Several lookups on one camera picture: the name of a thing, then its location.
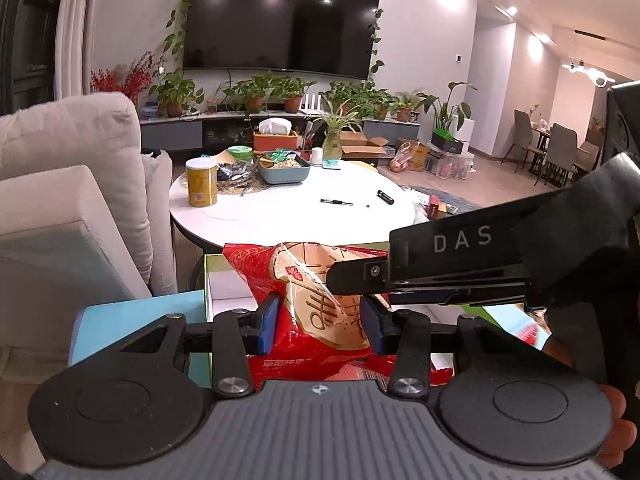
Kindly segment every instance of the light gray sofa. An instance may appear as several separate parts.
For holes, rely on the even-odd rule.
[[[59,369],[87,306],[177,292],[171,179],[124,95],[0,117],[0,377]]]

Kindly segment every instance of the human hand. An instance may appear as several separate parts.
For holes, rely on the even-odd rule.
[[[567,366],[572,365],[569,352],[565,346],[553,336],[546,340],[542,351]],[[608,384],[601,384],[600,388],[611,403],[614,420],[609,436],[602,444],[602,450],[598,455],[598,462],[604,467],[612,468],[622,463],[624,452],[629,449],[636,440],[637,430],[634,423],[621,418],[626,409],[626,399],[622,392]]]

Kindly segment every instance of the tv screen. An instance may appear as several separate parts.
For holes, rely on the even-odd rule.
[[[379,0],[193,0],[185,68],[366,79]]]

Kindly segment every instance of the black marker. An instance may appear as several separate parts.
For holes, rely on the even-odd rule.
[[[323,204],[353,205],[351,202],[343,202],[342,200],[327,200],[325,198],[321,198],[320,202],[322,202]]]

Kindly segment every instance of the white cup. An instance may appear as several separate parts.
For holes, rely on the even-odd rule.
[[[314,148],[311,150],[311,165],[312,166],[322,165],[322,148]]]

